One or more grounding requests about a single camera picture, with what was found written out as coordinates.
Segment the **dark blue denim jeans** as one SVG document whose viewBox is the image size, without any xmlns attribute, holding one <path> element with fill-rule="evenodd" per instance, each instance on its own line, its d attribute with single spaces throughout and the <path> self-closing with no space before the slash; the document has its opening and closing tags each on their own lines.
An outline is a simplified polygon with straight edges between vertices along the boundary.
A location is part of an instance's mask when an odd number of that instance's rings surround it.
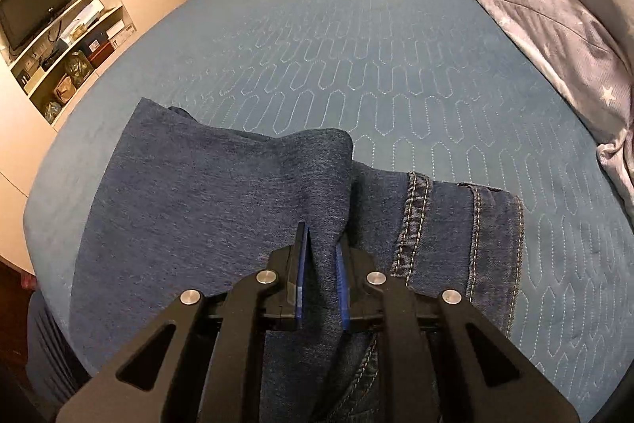
<svg viewBox="0 0 634 423">
<path fill-rule="evenodd" d="M 301 311 L 294 331 L 267 333 L 261 420 L 375 422 L 378 338 L 344 319 L 341 243 L 417 293 L 458 291 L 508 333 L 523 241 L 513 193 L 368 167 L 342 130 L 271 138 L 145 99 L 89 209 L 69 332 L 99 370 L 184 291 L 219 296 L 274 270 Z"/>
</svg>

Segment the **person dark trouser leg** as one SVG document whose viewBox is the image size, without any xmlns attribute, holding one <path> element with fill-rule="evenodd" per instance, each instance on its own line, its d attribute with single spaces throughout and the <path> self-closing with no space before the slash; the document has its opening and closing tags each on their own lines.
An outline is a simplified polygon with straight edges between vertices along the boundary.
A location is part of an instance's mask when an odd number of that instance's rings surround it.
<svg viewBox="0 0 634 423">
<path fill-rule="evenodd" d="M 54 412 L 92 379 L 57 326 L 40 291 L 35 291 L 29 301 L 27 348 L 27 377 L 35 394 Z"/>
</svg>

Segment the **brown handbag on shelf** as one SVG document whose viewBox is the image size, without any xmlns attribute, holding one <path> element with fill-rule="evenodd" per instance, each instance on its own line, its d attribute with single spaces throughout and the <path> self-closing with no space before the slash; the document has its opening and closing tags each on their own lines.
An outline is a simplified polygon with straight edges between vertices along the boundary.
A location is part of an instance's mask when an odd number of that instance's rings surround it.
<svg viewBox="0 0 634 423">
<path fill-rule="evenodd" d="M 69 75 L 65 75 L 57 82 L 53 90 L 56 101 L 61 105 L 66 105 L 76 93 L 76 87 Z"/>
</svg>

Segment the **teal quilted bed cover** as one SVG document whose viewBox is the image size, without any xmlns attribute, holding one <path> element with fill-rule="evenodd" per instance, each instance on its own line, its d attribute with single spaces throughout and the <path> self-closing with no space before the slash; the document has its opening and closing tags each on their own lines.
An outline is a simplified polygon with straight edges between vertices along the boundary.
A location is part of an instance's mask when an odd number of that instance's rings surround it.
<svg viewBox="0 0 634 423">
<path fill-rule="evenodd" d="M 633 359 L 633 231 L 591 133 L 476 0 L 189 0 L 95 82 L 36 176 L 40 300 L 88 373 L 177 294 L 222 292 L 305 222 L 305 329 L 266 422 L 363 421 L 341 236 L 455 289 L 590 421 Z"/>
</svg>

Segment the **grey star-print duvet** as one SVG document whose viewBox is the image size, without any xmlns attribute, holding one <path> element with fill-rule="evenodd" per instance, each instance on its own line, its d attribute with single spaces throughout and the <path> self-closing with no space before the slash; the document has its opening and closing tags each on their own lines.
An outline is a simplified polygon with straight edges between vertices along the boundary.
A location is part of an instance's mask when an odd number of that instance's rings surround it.
<svg viewBox="0 0 634 423">
<path fill-rule="evenodd" d="M 593 135 L 633 208 L 633 0 L 477 0 Z"/>
</svg>

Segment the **cream wardrobe shelf unit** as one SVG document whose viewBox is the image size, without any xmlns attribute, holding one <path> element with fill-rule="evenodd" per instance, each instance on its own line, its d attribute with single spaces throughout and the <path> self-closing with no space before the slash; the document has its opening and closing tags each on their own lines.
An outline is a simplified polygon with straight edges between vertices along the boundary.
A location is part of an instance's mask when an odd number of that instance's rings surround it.
<svg viewBox="0 0 634 423">
<path fill-rule="evenodd" d="M 187 0 L 72 0 L 17 50 L 1 41 L 1 261 L 33 270 L 23 214 L 57 133 L 95 82 L 142 34 Z M 69 75 L 74 97 L 53 90 Z"/>
</svg>

